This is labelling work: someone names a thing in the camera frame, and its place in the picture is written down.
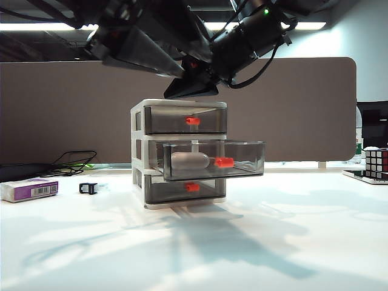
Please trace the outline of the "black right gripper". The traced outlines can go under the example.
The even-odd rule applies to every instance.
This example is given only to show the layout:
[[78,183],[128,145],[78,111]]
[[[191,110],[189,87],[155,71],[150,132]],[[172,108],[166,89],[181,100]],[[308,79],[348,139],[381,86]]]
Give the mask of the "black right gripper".
[[227,82],[277,44],[283,44],[286,39],[283,23],[290,24],[290,19],[283,13],[255,13],[243,18],[234,28],[212,41],[210,64],[189,55],[182,58],[184,76],[172,81],[164,92],[164,98],[217,95],[219,91],[213,84],[212,73]]

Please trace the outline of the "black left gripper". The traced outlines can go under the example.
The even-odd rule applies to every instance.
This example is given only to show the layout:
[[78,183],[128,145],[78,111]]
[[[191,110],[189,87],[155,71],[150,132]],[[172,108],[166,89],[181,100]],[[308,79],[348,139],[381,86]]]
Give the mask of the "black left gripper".
[[184,69],[168,55],[174,50],[200,60],[212,58],[198,18],[187,8],[144,8],[141,30],[135,26],[101,26],[89,34],[85,50],[106,66],[176,78],[183,77]]

